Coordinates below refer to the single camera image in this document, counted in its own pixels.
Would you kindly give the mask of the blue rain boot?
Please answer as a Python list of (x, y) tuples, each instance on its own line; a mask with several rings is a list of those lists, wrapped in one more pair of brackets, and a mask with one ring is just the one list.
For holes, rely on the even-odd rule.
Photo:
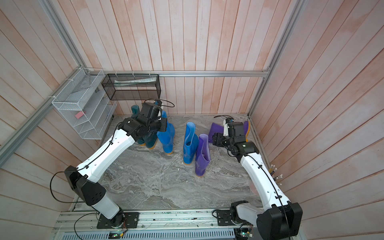
[(187, 122), (185, 140), (183, 145), (183, 161), (186, 165), (190, 165), (192, 163), (198, 145), (199, 138), (196, 134), (196, 125), (192, 122)]
[(168, 122), (167, 114), (162, 111), (161, 118), (158, 122), (157, 137), (162, 143), (163, 150), (167, 155), (173, 152), (175, 128), (173, 124)]

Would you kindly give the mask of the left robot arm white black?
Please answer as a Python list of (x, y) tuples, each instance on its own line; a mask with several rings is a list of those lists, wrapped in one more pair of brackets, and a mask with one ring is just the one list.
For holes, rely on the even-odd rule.
[(99, 180), (107, 168), (139, 139), (166, 130), (163, 100), (146, 100), (138, 115), (118, 123), (112, 137), (86, 161), (77, 167), (66, 168), (63, 173), (70, 188), (85, 204), (107, 219), (112, 228), (120, 228), (126, 220), (124, 211), (109, 197)]

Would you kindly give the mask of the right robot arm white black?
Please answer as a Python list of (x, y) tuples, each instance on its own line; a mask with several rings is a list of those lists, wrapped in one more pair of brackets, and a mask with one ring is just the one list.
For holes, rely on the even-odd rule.
[(230, 156), (238, 160), (250, 176), (263, 205), (259, 208), (247, 201), (232, 203), (233, 221), (256, 226), (264, 240), (296, 236), (303, 216), (301, 206), (292, 203), (278, 187), (257, 146), (246, 140), (243, 123), (226, 118), (223, 124), (223, 133), (213, 135), (213, 145), (225, 148)]

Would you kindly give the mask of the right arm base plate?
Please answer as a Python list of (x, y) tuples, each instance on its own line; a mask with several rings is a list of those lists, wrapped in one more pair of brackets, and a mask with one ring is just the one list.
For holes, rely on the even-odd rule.
[(236, 214), (233, 210), (213, 210), (212, 215), (217, 220), (218, 226), (237, 226)]

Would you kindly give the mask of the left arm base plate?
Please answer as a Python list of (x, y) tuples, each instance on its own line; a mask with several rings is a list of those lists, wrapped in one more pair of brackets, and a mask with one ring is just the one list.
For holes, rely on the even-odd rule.
[(97, 229), (135, 229), (139, 221), (139, 212), (118, 212), (111, 220), (104, 215), (100, 215)]

